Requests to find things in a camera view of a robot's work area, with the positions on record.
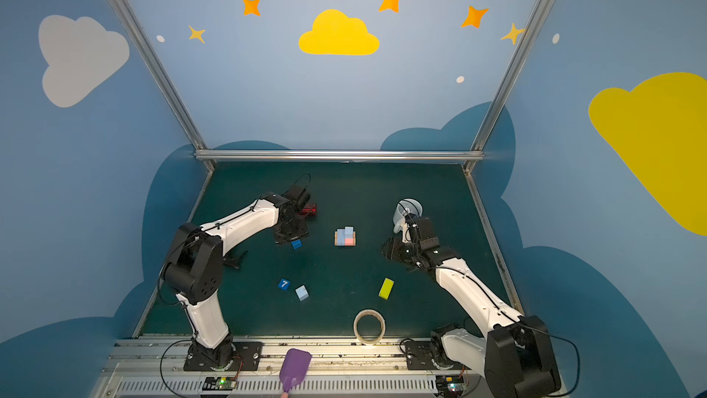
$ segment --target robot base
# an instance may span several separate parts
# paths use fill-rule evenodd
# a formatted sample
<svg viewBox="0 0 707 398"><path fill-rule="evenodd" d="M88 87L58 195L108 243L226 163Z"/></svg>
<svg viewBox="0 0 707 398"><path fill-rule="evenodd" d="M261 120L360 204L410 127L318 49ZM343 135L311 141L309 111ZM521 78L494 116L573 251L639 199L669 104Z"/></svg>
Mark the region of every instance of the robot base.
<svg viewBox="0 0 707 398"><path fill-rule="evenodd" d="M405 361L408 370L439 370L440 368L459 370L462 365L453 362L452 366L439 366L433 358L429 341L407 340L402 343L405 349Z"/></svg>
<svg viewBox="0 0 707 398"><path fill-rule="evenodd" d="M218 366L214 359L204 352L204 347L196 342L191 342L187 352L187 360L184 362L185 372L230 372L258 370L260 364L260 353L263 343L260 341L234 341L231 343L233 350L233 362L226 367Z"/></svg>

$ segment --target masking tape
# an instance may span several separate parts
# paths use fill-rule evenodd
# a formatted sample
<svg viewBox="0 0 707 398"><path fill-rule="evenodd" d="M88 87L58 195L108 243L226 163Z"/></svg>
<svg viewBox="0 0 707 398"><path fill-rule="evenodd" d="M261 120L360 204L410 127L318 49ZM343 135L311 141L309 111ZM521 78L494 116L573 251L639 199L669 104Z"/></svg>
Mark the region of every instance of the masking tape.
<svg viewBox="0 0 707 398"><path fill-rule="evenodd" d="M363 338L359 333L358 333L358 321L362 318L365 317L366 315L373 315L378 319L380 322L380 335L374 339L367 339ZM356 315L356 318L353 320L353 332L356 335L356 339L359 340L363 344L367 345L374 345L377 344L380 340L383 339L383 335L385 334L385 320L383 319L383 315L381 315L379 312L373 309L364 309Z"/></svg>

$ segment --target dark green mat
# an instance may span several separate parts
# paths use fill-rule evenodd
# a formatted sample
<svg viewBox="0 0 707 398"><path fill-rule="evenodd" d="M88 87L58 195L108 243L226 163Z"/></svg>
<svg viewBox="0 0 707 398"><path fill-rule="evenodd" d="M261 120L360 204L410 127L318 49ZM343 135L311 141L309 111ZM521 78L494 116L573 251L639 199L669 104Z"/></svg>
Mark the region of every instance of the dark green mat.
<svg viewBox="0 0 707 398"><path fill-rule="evenodd" d="M220 163L193 222L227 216L265 191L281 194L305 171L312 174L308 190L319 212L308 221L303 246L276 246L272 231L263 230L236 247L238 253L248 250L240 271L224 268L218 298L234 335L353 336L356 314L369 308L383 314L387 336L425 337L444 324L462 324L467 314L433 278L407 272L380 253L393 234L396 203L405 197L422 203L441 243L460 251L474 273L508 302L459 165ZM334 231L344 226L354 227L355 247L334 246ZM378 297L386 277L395 282L388 300ZM283 278L292 282L287 292L278 288ZM302 285L310 297L300 302L294 290ZM167 289L164 293L174 301ZM478 334L471 320L467 325ZM377 334L377 321L365 317L359 329ZM157 300L142 332L187 334L190 326L178 306Z"/></svg>

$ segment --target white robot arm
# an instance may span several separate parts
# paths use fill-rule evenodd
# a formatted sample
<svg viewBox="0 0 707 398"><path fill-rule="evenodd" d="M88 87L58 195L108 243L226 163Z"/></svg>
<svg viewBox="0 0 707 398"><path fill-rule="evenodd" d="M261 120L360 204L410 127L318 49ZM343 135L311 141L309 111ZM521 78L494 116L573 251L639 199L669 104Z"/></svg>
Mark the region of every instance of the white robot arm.
<svg viewBox="0 0 707 398"><path fill-rule="evenodd" d="M402 237L388 240L383 253L390 260L433 273L482 333L475 337L455 324L433 331L426 355L437 368L449 369L455 362L467 366L486 378L495 398L541 398L560 389L544 323L504 303L454 249L440 246L429 218L408 214Z"/></svg>
<svg viewBox="0 0 707 398"><path fill-rule="evenodd" d="M194 342L189 353L206 360L207 368L224 370L233 362L231 333L218 304L225 255L255 233L274 226L278 244L308 235L305 223L309 193L293 185L285 193L263 194L251 205L220 220L182 225L168 252L163 273L187 312Z"/></svg>
<svg viewBox="0 0 707 398"><path fill-rule="evenodd" d="M257 199L248 207L217 221L204 223L200 228L221 239L225 257L236 244L265 228L275 226L278 211L270 201ZM178 293L177 299L186 305L196 342L205 348L216 349L228 335L228 326L218 303L218 290L197 304L190 304L183 293Z"/></svg>

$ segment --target blue block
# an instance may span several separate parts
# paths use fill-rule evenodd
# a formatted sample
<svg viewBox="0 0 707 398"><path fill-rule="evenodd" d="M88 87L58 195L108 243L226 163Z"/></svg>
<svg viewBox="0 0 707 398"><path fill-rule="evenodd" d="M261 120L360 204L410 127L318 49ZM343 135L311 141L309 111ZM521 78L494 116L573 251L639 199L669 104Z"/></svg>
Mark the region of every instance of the blue block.
<svg viewBox="0 0 707 398"><path fill-rule="evenodd" d="M344 230L337 229L337 246L344 246Z"/></svg>

